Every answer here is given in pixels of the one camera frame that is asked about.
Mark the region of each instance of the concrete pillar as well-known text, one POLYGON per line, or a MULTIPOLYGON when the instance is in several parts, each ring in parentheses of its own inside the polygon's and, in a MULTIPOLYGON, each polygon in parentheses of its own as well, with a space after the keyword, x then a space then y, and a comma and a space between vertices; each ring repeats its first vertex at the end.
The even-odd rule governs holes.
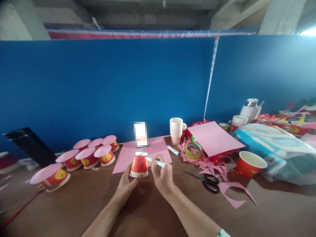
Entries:
POLYGON ((0 3, 0 40, 51 40, 31 0, 0 3))
POLYGON ((294 34, 305 2, 306 0, 271 0, 258 34, 294 34))

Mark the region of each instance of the pink cardboard hat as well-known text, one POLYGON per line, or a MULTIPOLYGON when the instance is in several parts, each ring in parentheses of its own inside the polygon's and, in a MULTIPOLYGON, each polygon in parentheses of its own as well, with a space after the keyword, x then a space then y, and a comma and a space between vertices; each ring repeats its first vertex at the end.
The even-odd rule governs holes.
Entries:
POLYGON ((74 171, 82 166, 82 163, 75 159, 75 156, 79 153, 79 149, 74 149, 65 152, 60 157, 56 159, 56 162, 63 162, 67 167, 68 171, 74 171))
POLYGON ((30 184, 42 183, 47 192, 55 191, 70 179, 70 174, 61 167, 61 163, 56 163, 41 169, 33 175, 30 184))
POLYGON ((80 151, 86 149, 88 147, 88 144, 91 142, 90 139, 83 139, 78 141, 74 146, 73 149, 79 149, 80 151))
POLYGON ((102 146, 103 140, 104 140, 103 138, 97 138, 93 140, 92 142, 90 142, 88 144, 88 147, 95 147, 96 149, 98 149, 100 146, 102 146))
POLYGON ((99 158, 102 166, 108 166, 115 161, 115 155, 111 149, 110 145, 104 145, 95 151, 94 156, 99 158))
POLYGON ((76 160, 81 160, 85 169, 90 169, 99 163, 99 159, 94 157, 95 147, 88 147, 76 155, 76 160))
POLYGON ((102 142, 103 145, 111 145, 112 149, 111 151, 112 152, 115 152, 118 148, 119 148, 119 144, 117 143, 116 141, 116 136, 115 135, 109 135, 107 136, 103 142, 102 142))

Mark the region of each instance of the hand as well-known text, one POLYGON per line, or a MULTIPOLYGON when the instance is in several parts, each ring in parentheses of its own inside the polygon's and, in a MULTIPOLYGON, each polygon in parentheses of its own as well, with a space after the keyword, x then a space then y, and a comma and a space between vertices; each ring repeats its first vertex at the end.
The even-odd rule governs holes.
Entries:
POLYGON ((172 166, 166 161, 163 155, 156 155, 151 161, 151 171, 155 179, 155 184, 164 198, 175 189, 172 180, 172 166), (165 167, 157 165, 155 160, 165 162, 165 167))
POLYGON ((118 188, 111 199, 111 201, 119 205, 119 208, 122 208, 125 205, 131 192, 137 186, 139 181, 142 179, 142 176, 138 176, 137 178, 134 178, 134 179, 131 176, 129 176, 131 167, 132 167, 132 163, 130 163, 129 166, 126 168, 118 184, 118 188))

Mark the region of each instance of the roll of tape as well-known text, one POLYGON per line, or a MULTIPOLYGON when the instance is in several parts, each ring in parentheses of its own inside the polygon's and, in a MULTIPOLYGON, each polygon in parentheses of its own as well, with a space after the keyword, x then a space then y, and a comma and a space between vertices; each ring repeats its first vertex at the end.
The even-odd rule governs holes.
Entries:
POLYGON ((187 144, 185 145, 185 153, 186 153, 186 155, 187 155, 188 157, 190 157, 191 159, 197 160, 197 159, 200 159, 200 158, 202 157, 203 149, 202 149, 202 147, 201 147, 198 143, 196 143, 196 142, 189 142, 189 143, 187 143, 187 144), (197 149, 200 151, 200 153, 198 153, 198 154, 193 154, 193 153, 191 153, 191 152, 188 150, 188 148, 190 148, 190 147, 197 148, 197 149))

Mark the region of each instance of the black thermos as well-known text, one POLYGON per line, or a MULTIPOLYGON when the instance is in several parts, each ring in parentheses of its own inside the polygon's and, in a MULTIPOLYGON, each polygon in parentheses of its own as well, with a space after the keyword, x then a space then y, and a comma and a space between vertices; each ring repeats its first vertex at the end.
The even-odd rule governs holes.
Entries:
POLYGON ((42 168, 56 163, 55 154, 29 127, 20 128, 4 135, 42 168))

